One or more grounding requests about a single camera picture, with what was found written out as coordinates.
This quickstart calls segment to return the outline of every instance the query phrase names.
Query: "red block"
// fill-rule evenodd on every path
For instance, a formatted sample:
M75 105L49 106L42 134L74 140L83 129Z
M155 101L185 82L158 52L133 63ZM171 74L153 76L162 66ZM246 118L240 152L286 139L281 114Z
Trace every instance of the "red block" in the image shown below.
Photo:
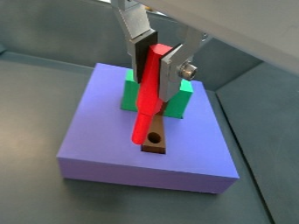
M163 101L159 99L161 58L173 48L169 45L151 45L145 65L145 74L137 98L138 115L133 141L143 144L155 114L161 111Z

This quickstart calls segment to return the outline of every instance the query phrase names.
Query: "gray table surface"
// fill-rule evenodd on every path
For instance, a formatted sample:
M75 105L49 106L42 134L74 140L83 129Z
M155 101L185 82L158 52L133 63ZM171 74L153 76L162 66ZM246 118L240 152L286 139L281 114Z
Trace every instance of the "gray table surface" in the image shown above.
M91 72L13 52L0 56L0 223L272 223L210 91L241 176L222 195L62 178L57 153Z
M299 223L299 77L264 63L218 96L276 223Z

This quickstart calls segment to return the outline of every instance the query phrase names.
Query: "purple block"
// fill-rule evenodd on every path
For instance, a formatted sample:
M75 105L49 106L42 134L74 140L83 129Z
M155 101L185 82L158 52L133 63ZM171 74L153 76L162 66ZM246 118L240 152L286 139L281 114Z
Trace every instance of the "purple block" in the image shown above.
M167 154L131 142L137 112L121 109L127 69L98 64L58 154L62 176L222 193L240 178L201 82L185 118L165 118Z

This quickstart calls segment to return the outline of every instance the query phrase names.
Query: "hole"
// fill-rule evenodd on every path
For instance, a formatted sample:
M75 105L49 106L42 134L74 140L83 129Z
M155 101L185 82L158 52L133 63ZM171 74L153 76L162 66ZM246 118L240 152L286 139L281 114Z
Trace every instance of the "hole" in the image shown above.
M151 132L149 135L147 135L147 139L151 143L154 144L159 144L162 142L162 137L158 133L155 132Z

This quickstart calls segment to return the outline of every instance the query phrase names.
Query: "gray wall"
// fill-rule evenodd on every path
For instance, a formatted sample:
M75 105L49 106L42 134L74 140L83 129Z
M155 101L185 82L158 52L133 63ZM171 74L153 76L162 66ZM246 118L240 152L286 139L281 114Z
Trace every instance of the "gray wall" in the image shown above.
M94 0L2 0L0 43L9 51L94 67L131 67L126 39L111 5ZM178 23L149 14L163 44L175 46ZM217 39L196 55L197 79L218 89L261 60Z

